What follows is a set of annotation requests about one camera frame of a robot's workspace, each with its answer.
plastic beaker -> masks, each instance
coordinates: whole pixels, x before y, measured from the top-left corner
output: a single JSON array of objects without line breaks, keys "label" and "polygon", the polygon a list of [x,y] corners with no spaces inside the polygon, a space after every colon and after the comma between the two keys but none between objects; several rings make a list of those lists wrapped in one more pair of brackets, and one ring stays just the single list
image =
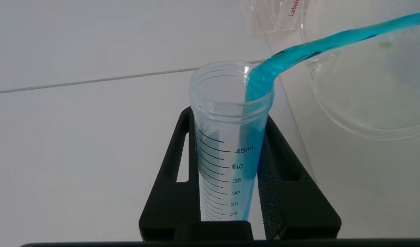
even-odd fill
[{"label": "plastic beaker", "polygon": [[203,220],[248,220],[274,90],[246,102],[253,64],[222,61],[191,76]]}]

green residue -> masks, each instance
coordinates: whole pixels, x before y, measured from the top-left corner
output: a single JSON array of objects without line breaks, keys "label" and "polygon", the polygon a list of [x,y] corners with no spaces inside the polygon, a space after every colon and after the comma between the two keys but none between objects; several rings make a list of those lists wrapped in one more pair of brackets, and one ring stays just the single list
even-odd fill
[{"label": "green residue", "polygon": [[393,43],[392,42],[382,42],[381,44],[379,44],[379,47],[381,47],[382,49],[390,50],[393,47]]}]

black stand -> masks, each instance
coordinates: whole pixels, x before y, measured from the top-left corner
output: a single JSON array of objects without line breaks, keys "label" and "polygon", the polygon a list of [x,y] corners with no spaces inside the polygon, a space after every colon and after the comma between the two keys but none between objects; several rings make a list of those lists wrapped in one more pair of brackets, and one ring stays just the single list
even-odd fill
[{"label": "black stand", "polygon": [[[186,133],[190,133],[189,180],[177,183]],[[268,241],[254,241],[249,222],[201,222],[194,119],[191,108],[187,108],[180,115],[139,219],[145,242],[29,244],[24,247],[420,246],[420,239],[335,239],[341,226],[339,216],[271,118],[266,125],[257,177]]]}]

tile grout line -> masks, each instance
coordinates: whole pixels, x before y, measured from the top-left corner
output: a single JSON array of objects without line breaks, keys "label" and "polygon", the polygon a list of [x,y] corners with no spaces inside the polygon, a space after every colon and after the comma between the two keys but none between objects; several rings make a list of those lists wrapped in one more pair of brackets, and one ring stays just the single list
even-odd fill
[{"label": "tile grout line", "polygon": [[[262,63],[263,61],[265,61],[265,59],[248,61],[248,63],[256,64],[256,63]],[[35,90],[35,89],[51,89],[53,87],[59,87],[59,86],[74,86],[74,85],[80,85],[80,84],[111,81],[111,80],[122,80],[122,79],[137,78],[137,77],[148,77],[151,75],[165,75],[165,74],[172,74],[172,73],[178,73],[178,72],[193,71],[196,69],[199,69],[199,67],[192,67],[188,69],[166,70],[166,71],[161,71],[161,72],[150,72],[150,73],[143,73],[143,74],[137,74],[137,75],[124,75],[122,77],[110,77],[110,78],[95,79],[95,80],[85,80],[85,81],[79,81],[79,82],[58,83],[58,84],[53,84],[53,85],[29,86],[29,87],[22,87],[19,89],[0,90],[0,94],[7,94],[7,93],[12,93],[12,92],[20,92],[20,91],[29,91],[29,90]]]}]

white countertop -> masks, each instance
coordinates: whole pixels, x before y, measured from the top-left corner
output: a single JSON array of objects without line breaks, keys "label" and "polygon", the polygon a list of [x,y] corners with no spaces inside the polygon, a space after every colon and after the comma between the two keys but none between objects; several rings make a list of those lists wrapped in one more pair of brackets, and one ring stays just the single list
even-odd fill
[{"label": "white countertop", "polygon": [[[0,247],[141,240],[193,69],[299,42],[245,35],[236,0],[0,1]],[[281,80],[271,117],[309,157],[339,237],[420,236],[420,138],[354,136],[319,108],[302,64]],[[251,212],[263,239],[257,187]]]}]

